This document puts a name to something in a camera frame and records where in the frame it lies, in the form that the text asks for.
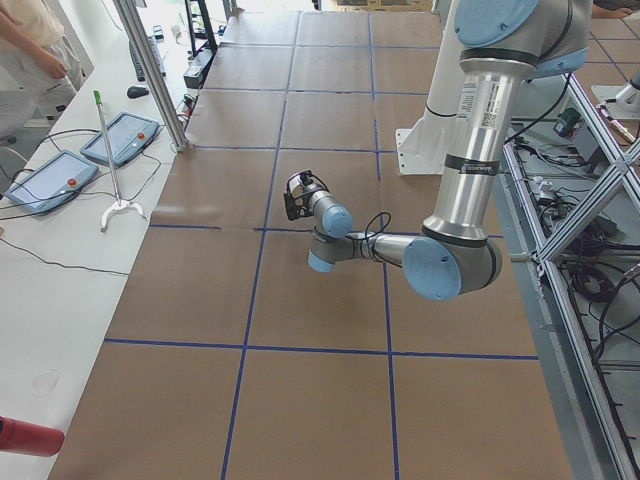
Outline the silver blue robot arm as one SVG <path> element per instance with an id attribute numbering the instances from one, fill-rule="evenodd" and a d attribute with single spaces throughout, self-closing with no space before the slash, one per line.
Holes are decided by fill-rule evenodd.
<path id="1" fill-rule="evenodd" d="M 490 285 L 499 249 L 483 229 L 498 155 L 522 81 L 570 73 L 587 57 L 589 1 L 462 1 L 452 13 L 461 42 L 461 99 L 434 212 L 419 236 L 355 232 L 350 212 L 311 171 L 292 175 L 283 194 L 289 220 L 316 223 L 309 266 L 330 272 L 367 258 L 401 267 L 412 289 L 444 301 Z"/>

